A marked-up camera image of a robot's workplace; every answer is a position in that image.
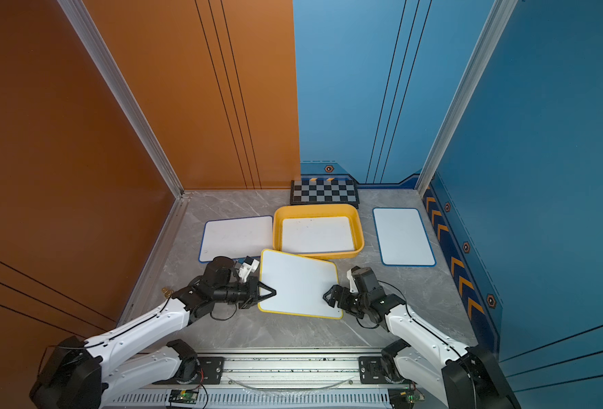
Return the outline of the right aluminium corner post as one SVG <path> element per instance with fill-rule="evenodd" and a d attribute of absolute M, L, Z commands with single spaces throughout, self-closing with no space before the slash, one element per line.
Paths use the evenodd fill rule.
<path fill-rule="evenodd" d="M 418 177 L 415 190 L 420 197 L 423 197 L 428 190 L 517 3 L 517 0 L 497 0 L 492 5 Z"/>

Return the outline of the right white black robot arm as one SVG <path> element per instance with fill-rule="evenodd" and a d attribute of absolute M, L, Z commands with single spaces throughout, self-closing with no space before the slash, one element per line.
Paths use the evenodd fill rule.
<path fill-rule="evenodd" d="M 378 358 L 363 359 L 362 382 L 412 386 L 448 408 L 520 407 L 487 347 L 448 337 L 413 311 L 399 290 L 387 293 L 370 268 L 350 269 L 348 280 L 349 286 L 332 286 L 324 301 L 358 320 L 368 318 L 373 328 L 396 338 Z"/>

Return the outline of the blue-framed whiteboard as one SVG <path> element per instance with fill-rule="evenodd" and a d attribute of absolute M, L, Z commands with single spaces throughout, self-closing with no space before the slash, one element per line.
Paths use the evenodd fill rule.
<path fill-rule="evenodd" d="M 208 221 L 198 256 L 199 262 L 215 257 L 259 257 L 273 246 L 273 217 L 253 216 Z"/>
<path fill-rule="evenodd" d="M 436 258 L 418 209 L 375 208 L 372 213 L 384 265 L 436 265 Z"/>

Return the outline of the aluminium front rail frame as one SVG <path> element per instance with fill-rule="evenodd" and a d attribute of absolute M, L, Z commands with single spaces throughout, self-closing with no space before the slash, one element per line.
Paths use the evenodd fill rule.
<path fill-rule="evenodd" d="M 374 350 L 303 350 L 226 353 L 218 385 L 151 383 L 100 408 L 391 408 L 388 389 L 402 384 L 362 384 L 358 358 Z M 197 405 L 168 406 L 170 390 L 198 390 Z M 428 392 L 414 408 L 448 408 Z"/>

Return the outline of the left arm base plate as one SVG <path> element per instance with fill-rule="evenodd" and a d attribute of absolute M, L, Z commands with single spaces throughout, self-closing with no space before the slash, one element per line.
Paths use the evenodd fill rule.
<path fill-rule="evenodd" d="M 225 358 L 221 356 L 203 356 L 185 359 L 172 378 L 157 381 L 161 385 L 218 385 L 221 383 Z"/>

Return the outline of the yellow plastic storage box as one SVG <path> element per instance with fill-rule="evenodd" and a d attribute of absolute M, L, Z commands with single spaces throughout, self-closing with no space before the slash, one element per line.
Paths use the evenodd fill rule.
<path fill-rule="evenodd" d="M 283 206 L 274 214 L 278 252 L 334 260 L 356 257 L 364 247 L 359 212 L 350 204 Z"/>

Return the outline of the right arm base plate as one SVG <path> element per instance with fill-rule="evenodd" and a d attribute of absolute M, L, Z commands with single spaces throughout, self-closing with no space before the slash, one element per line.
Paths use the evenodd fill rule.
<path fill-rule="evenodd" d="M 362 384 L 407 384 L 410 379 L 403 378 L 393 361 L 383 356 L 361 356 L 358 358 L 359 380 Z"/>

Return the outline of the aluminium corner post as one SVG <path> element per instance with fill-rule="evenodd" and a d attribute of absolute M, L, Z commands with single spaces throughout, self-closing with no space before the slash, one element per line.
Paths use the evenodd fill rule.
<path fill-rule="evenodd" d="M 517 3 L 517 0 L 497 0 L 492 5 L 418 177 L 415 190 L 420 197 L 423 197 L 428 190 Z"/>
<path fill-rule="evenodd" d="M 59 0 L 58 4 L 170 192 L 180 198 L 185 189 L 85 4 L 76 0 Z"/>

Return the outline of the right green circuit board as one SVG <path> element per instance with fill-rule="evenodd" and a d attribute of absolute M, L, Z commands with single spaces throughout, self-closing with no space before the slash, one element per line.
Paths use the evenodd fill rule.
<path fill-rule="evenodd" d="M 388 389 L 388 401 L 392 409 L 414 409 L 424 396 L 416 390 Z"/>

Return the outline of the black grey checkerboard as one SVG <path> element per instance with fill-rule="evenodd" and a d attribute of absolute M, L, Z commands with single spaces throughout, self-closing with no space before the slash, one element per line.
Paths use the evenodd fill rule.
<path fill-rule="evenodd" d="M 358 209 L 356 182 L 350 177 L 303 177 L 291 182 L 291 206 L 318 204 L 345 204 Z"/>

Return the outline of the small brass knob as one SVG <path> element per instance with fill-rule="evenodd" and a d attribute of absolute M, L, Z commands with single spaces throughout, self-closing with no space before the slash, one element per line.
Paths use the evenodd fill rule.
<path fill-rule="evenodd" d="M 171 298 L 171 296 L 174 293 L 174 291 L 172 289 L 168 288 L 168 287 L 164 287 L 162 289 L 162 293 L 163 293 L 163 296 L 165 298 Z"/>

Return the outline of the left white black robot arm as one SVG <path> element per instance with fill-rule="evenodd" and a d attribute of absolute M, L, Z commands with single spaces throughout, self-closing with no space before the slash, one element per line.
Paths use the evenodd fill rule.
<path fill-rule="evenodd" d="M 174 291 L 153 310 L 109 332 L 69 337 L 44 353 L 46 361 L 30 391 L 38 408 L 100 408 L 148 384 L 204 381 L 197 352 L 176 339 L 154 352 L 146 348 L 206 315 L 218 303 L 248 309 L 276 296 L 255 276 L 259 262 L 215 257 L 204 273 Z"/>

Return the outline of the green circuit board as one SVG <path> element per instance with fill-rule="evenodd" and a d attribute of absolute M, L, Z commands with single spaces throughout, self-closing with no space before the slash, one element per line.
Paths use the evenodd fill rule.
<path fill-rule="evenodd" d="M 392 409 L 414 409 L 424 396 L 416 390 L 388 389 L 388 401 Z"/>
<path fill-rule="evenodd" d="M 197 405 L 198 399 L 198 390 L 170 390 L 168 406 Z"/>

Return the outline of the yellow-framed whiteboard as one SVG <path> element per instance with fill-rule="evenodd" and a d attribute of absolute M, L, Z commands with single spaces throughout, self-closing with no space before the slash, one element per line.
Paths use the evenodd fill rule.
<path fill-rule="evenodd" d="M 350 221 L 345 216 L 284 219 L 281 250 L 295 254 L 352 252 Z"/>
<path fill-rule="evenodd" d="M 341 320 L 343 311 L 323 296 L 339 283 L 332 262 L 265 250 L 261 255 L 260 282 L 276 295 L 258 303 L 263 313 Z"/>

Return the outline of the left green circuit board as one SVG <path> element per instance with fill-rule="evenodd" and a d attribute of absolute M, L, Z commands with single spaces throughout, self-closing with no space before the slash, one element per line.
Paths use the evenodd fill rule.
<path fill-rule="evenodd" d="M 170 390 L 168 406 L 197 405 L 198 399 L 198 390 Z"/>

